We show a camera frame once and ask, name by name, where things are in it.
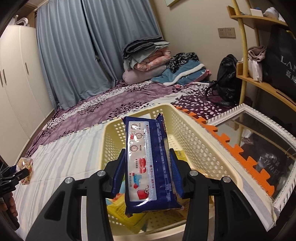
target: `white wardrobe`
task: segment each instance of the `white wardrobe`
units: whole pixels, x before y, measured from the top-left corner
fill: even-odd
[[[0,38],[0,155],[8,165],[52,111],[36,29],[8,25]]]

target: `blue fleece blanket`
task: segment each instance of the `blue fleece blanket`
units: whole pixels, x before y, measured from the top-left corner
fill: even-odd
[[[151,81],[167,86],[176,83],[186,85],[203,75],[205,70],[205,66],[199,61],[189,60],[186,64],[182,65],[176,73],[173,73],[170,69],[166,69],[161,76],[154,77]]]

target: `cabinet handle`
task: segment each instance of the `cabinet handle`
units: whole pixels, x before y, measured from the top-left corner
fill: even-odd
[[[29,70],[28,70],[28,66],[27,66],[27,62],[25,63],[26,69],[27,69],[27,73],[29,74]]]
[[[0,80],[1,80],[1,85],[2,85],[2,87],[3,87],[3,81],[2,81],[1,70],[0,70]]]
[[[4,81],[5,81],[5,84],[7,85],[7,82],[6,82],[6,77],[5,77],[5,71],[3,69],[3,76],[4,76]]]

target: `folded blanket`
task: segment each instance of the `folded blanket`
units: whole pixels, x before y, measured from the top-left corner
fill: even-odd
[[[159,42],[162,40],[161,36],[147,37],[136,39],[128,43],[123,49],[123,59],[128,58],[128,54],[135,53],[137,51],[147,49],[153,46],[154,42]]]
[[[155,53],[148,56],[148,58],[144,59],[144,61],[142,61],[141,63],[136,64],[134,68],[140,71],[151,70],[169,62],[171,59],[170,54],[171,52],[168,48],[159,49]]]
[[[123,73],[122,79],[128,84],[133,85],[145,80],[149,80],[153,77],[160,76],[166,70],[166,65],[163,64],[152,70],[148,71],[139,71],[137,69],[126,70]]]
[[[205,73],[205,71],[205,66],[199,61],[189,60],[186,64],[179,67],[175,73],[170,69],[166,69],[161,76],[154,77],[151,81],[159,82],[166,86],[174,85],[176,83],[185,85],[198,79],[199,76]]]
[[[136,64],[141,63],[144,59],[148,58],[151,54],[155,53],[158,49],[165,48],[169,44],[170,43],[166,41],[155,42],[153,43],[152,47],[149,47],[148,49],[144,49],[129,55],[129,57],[124,60],[124,63],[123,63],[124,70],[133,69]]]

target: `orange foam mat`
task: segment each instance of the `orange foam mat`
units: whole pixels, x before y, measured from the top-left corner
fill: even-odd
[[[187,109],[184,109],[180,106],[175,106],[178,110],[186,113],[191,116],[197,123],[199,123],[202,127],[204,127],[209,133],[211,133],[230,153],[231,155],[239,161],[239,163],[248,171],[249,174],[258,182],[258,184],[266,191],[269,196],[272,196],[274,193],[274,186],[271,186],[267,179],[270,178],[270,175],[265,169],[262,169],[261,172],[258,172],[254,166],[257,165],[257,162],[249,156],[247,160],[245,160],[240,154],[244,152],[244,150],[237,144],[234,147],[230,146],[228,142],[230,138],[226,134],[222,134],[219,136],[217,134],[218,128],[215,126],[207,125],[206,120],[202,117],[198,117],[196,113],[191,112]]]

